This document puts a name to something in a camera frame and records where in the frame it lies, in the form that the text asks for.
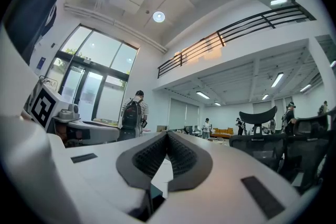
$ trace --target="ceiling light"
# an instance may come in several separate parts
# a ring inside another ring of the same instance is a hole
[[[210,99],[210,97],[209,96],[206,96],[204,93],[202,93],[202,92],[196,92],[198,95],[200,95],[200,96],[202,96],[202,97],[204,97],[205,99]]]
[[[271,5],[278,5],[278,4],[281,4],[281,3],[286,3],[287,0],[273,0],[271,1]]]
[[[153,19],[157,23],[162,23],[165,19],[164,13],[163,12],[154,12]]]
[[[280,81],[280,79],[282,78],[282,76],[284,75],[284,73],[279,73],[277,78],[275,79],[275,81],[272,84],[272,88],[274,88]]]
[[[305,86],[300,92],[306,91],[311,85],[308,84],[307,86]]]

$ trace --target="tree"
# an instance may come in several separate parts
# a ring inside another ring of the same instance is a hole
[[[120,79],[119,81],[121,82],[121,86],[120,86],[120,87],[121,87],[121,88],[124,90],[124,89],[125,89],[125,87],[126,87],[126,81],[124,81],[124,80],[121,80],[121,79]]]
[[[65,50],[65,52],[66,52],[67,54],[71,54],[71,55],[74,55],[74,54],[76,53],[76,51],[77,51],[76,49],[69,49],[69,48],[67,48],[67,49]],[[78,56],[79,56],[80,58],[88,59],[87,57],[83,56],[83,54],[82,54],[81,52],[78,54]],[[67,62],[65,62],[65,61],[63,61],[63,60],[58,60],[58,69],[59,69],[59,71],[62,72],[63,74],[64,74],[65,71],[67,70],[68,65],[69,65],[69,63],[67,63]]]

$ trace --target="balcony railing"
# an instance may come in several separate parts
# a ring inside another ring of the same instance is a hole
[[[196,57],[201,57],[207,51],[210,51],[218,46],[226,46],[229,41],[236,38],[246,36],[263,29],[274,29],[282,24],[301,22],[306,19],[315,20],[308,11],[292,0],[291,6],[269,10],[267,12],[262,12],[239,20],[221,28],[205,38],[202,38],[194,45],[182,50],[179,54],[160,65],[158,67],[158,78],[174,68],[181,67],[184,63]]]

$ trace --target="hair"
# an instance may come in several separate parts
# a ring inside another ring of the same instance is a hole
[[[143,93],[143,91],[139,90],[135,93],[135,95],[144,96],[144,93]]]

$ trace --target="recessed ceiling light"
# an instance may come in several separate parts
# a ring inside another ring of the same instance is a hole
[[[272,84],[272,88],[274,88],[279,83],[279,81],[280,81],[280,79],[282,78],[283,75],[284,75],[284,73],[279,73],[277,75],[277,78],[275,79],[275,81]]]
[[[273,0],[271,1],[271,5],[278,5],[287,2],[287,0]]]
[[[198,95],[200,95],[200,96],[202,96],[202,97],[204,97],[205,99],[210,99],[210,97],[209,96],[207,96],[207,95],[205,95],[204,93],[202,93],[202,92],[196,92]]]
[[[162,23],[165,19],[164,13],[163,12],[154,12],[153,19],[157,23]]]
[[[302,89],[300,90],[300,92],[304,92],[304,91],[306,91],[310,86],[311,86],[311,85],[308,84],[307,86],[305,86],[304,88],[302,88]]]

